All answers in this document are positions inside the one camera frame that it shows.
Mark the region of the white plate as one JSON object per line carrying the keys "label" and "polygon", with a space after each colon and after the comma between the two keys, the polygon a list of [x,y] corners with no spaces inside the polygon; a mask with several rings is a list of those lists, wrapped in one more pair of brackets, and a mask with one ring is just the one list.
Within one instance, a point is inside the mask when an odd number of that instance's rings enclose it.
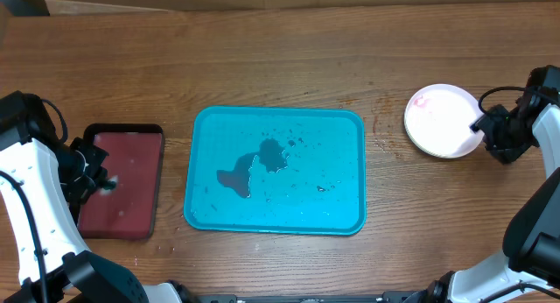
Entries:
{"label": "white plate", "polygon": [[448,159],[464,157],[481,143],[484,134],[470,125],[482,116],[478,101],[462,88],[433,84],[419,89],[405,108],[403,121],[410,138],[438,139],[450,148]]}

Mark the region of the green and yellow sponge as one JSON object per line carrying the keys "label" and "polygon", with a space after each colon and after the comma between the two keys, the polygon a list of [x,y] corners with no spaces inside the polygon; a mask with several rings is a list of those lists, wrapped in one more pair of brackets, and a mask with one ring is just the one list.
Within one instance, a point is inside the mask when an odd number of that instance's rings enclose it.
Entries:
{"label": "green and yellow sponge", "polygon": [[118,177],[113,176],[109,179],[103,180],[99,184],[99,193],[101,195],[108,195],[111,194],[114,190],[116,190],[118,185]]}

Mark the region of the yellow-green plate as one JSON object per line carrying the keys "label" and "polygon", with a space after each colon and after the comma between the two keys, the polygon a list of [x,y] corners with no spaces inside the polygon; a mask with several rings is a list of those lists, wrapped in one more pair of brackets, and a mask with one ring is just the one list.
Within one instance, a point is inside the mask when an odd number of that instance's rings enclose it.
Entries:
{"label": "yellow-green plate", "polygon": [[438,139],[413,137],[411,142],[421,151],[434,157],[448,159],[452,155],[446,143],[440,143]]}

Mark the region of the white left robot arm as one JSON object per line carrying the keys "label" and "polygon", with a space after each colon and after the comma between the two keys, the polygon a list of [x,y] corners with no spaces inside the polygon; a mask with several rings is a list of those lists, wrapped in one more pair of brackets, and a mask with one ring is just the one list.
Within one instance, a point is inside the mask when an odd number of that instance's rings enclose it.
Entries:
{"label": "white left robot arm", "polygon": [[127,268],[87,247],[63,196],[54,152],[36,139],[1,151],[1,195],[18,252],[21,288],[10,302],[180,302],[170,282],[142,285]]}

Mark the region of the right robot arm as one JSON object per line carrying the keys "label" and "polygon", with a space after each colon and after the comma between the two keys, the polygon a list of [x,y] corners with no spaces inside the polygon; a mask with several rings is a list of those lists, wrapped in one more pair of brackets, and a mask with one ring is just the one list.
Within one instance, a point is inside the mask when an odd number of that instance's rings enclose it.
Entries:
{"label": "right robot arm", "polygon": [[405,128],[421,149],[484,142],[501,163],[540,148],[546,180],[508,224],[502,249],[463,271],[450,271],[408,302],[506,302],[526,292],[558,298],[559,89],[533,84],[512,110],[480,102],[465,109],[441,95],[409,102]]}

